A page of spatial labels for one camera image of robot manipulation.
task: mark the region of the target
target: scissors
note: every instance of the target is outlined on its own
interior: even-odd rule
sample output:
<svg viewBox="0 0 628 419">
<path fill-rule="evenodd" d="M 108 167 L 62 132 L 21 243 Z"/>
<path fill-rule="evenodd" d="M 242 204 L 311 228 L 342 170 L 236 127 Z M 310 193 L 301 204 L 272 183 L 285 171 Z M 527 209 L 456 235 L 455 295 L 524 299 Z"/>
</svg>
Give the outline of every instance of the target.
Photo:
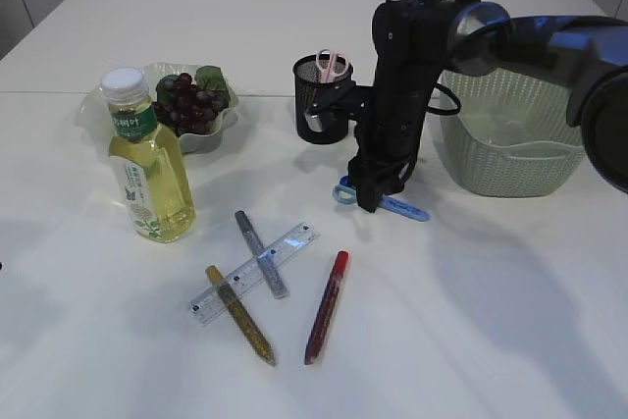
<svg viewBox="0 0 628 419">
<path fill-rule="evenodd" d="M 357 202 L 355 188 L 348 185 L 347 176 L 340 179 L 340 183 L 334 187 L 332 195 L 335 201 L 343 205 L 352 205 Z M 421 222 L 430 220 L 430 214 L 427 211 L 387 195 L 382 197 L 378 206 L 412 220 Z"/>
<path fill-rule="evenodd" d="M 323 62 L 321 61 L 321 55 L 322 54 L 329 54 L 330 59 L 324 59 L 323 61 L 327 61 L 327 65 L 323 66 Z M 342 71 L 340 72 L 336 72 L 336 64 L 342 64 L 344 63 L 344 69 L 342 69 Z M 321 72 L 321 78 L 319 79 L 320 83 L 329 83 L 329 82 L 333 82 L 336 80 L 336 78 L 344 75 L 344 73 L 346 73 L 346 71 L 349 69 L 349 60 L 346 59 L 346 56 L 344 56 L 341 53 L 338 53 L 336 51 L 332 51 L 331 49 L 321 49 L 317 54 L 316 54 L 316 67 L 318 68 L 318 70 Z"/>
</svg>

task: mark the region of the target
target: silver marker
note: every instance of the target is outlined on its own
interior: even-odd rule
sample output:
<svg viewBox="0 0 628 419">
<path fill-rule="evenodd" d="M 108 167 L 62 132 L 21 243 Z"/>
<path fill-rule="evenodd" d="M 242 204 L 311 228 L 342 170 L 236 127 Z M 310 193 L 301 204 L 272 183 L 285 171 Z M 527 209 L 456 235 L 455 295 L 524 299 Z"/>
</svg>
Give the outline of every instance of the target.
<svg viewBox="0 0 628 419">
<path fill-rule="evenodd" d="M 288 289 L 282 280 L 282 276 L 279 275 L 279 271 L 277 270 L 277 267 L 275 267 L 273 261 L 264 255 L 264 244 L 255 232 L 255 229 L 253 228 L 253 225 L 251 225 L 251 222 L 248 220 L 246 214 L 243 211 L 236 211 L 235 221 L 244 236 L 244 240 L 246 240 L 248 248 L 251 250 L 253 255 L 257 257 L 257 265 L 264 276 L 264 280 L 266 280 L 268 288 L 271 289 L 273 296 L 276 299 L 288 296 Z"/>
</svg>

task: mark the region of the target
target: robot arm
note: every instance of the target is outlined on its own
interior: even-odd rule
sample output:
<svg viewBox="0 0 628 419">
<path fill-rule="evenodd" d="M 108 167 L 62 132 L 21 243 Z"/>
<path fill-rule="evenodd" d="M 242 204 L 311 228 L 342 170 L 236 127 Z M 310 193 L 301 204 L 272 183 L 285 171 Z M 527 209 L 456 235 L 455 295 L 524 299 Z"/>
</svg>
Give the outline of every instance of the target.
<svg viewBox="0 0 628 419">
<path fill-rule="evenodd" d="M 566 121 L 580 126 L 586 152 L 610 183 L 628 192 L 628 24 L 604 17 L 511 19 L 482 0 L 397 0 L 373 18 L 378 53 L 372 87 L 339 87 L 306 111 L 311 128 L 357 121 L 358 153 L 349 183 L 358 204 L 375 211 L 383 194 L 397 193 L 414 170 L 427 112 L 444 70 L 483 76 L 496 68 L 571 90 Z"/>
</svg>

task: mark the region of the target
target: green leaf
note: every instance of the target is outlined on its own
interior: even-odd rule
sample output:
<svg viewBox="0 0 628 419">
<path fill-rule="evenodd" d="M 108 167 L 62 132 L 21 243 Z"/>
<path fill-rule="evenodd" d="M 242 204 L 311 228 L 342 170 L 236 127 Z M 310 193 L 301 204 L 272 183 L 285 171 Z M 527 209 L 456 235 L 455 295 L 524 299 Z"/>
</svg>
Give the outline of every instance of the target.
<svg viewBox="0 0 628 419">
<path fill-rule="evenodd" d="M 177 76 L 176 74 L 169 74 L 159 80 L 159 82 L 157 83 L 157 86 L 155 87 L 155 91 L 157 92 L 157 101 L 162 105 L 168 105 L 168 96 L 170 95 L 170 92 L 164 89 L 164 80 L 176 80 L 178 77 L 179 76 Z"/>
<path fill-rule="evenodd" d="M 196 85 L 201 90 L 213 90 L 219 92 L 225 92 L 229 96 L 229 90 L 227 89 L 227 82 L 223 76 L 223 72 L 216 66 L 203 66 L 198 68 L 194 75 Z"/>
</svg>

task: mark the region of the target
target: green plastic basket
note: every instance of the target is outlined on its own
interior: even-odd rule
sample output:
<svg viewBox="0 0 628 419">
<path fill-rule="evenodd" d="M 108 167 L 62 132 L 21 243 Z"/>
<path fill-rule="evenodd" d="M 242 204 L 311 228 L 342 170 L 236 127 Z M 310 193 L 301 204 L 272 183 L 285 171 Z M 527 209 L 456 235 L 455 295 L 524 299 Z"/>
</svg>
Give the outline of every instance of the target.
<svg viewBox="0 0 628 419">
<path fill-rule="evenodd" d="M 481 78 L 444 74 L 462 102 L 441 117 L 452 177 L 486 196 L 548 195 L 585 155 L 578 129 L 565 123 L 567 89 L 509 71 Z M 441 94 L 442 107 L 453 105 Z"/>
</svg>

